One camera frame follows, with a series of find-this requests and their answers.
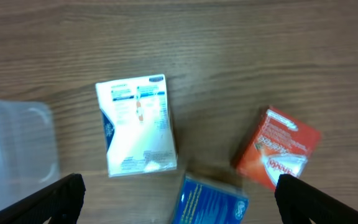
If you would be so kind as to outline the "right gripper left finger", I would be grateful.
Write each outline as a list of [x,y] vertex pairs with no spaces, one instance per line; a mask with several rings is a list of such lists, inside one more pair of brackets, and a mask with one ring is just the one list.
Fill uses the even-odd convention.
[[76,224],[85,183],[72,173],[0,211],[0,224]]

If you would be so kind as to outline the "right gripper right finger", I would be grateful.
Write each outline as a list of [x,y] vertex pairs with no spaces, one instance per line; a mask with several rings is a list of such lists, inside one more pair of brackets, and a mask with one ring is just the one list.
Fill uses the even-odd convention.
[[279,176],[275,199],[283,224],[358,224],[358,211],[290,175]]

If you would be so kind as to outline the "white medicine box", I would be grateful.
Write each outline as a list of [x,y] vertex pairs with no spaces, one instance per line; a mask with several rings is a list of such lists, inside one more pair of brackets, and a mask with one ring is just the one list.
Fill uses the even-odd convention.
[[108,176],[177,168],[165,75],[95,85],[106,142]]

